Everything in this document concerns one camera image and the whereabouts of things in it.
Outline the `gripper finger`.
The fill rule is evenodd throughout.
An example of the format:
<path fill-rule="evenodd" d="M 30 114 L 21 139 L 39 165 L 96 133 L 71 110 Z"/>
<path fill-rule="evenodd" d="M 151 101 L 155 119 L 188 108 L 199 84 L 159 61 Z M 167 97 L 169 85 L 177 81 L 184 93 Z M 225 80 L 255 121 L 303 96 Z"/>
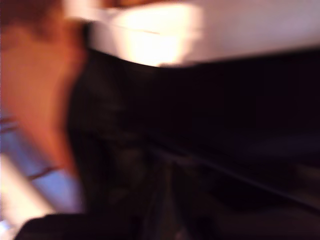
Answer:
<path fill-rule="evenodd" d="M 172 166 L 162 163 L 155 175 L 155 186 L 143 219 L 141 240 L 164 240 L 170 233 L 170 180 Z"/>
<path fill-rule="evenodd" d="M 190 240 L 214 240 L 216 231 L 210 201 L 198 183 L 174 165 L 174 205 L 178 219 Z"/>

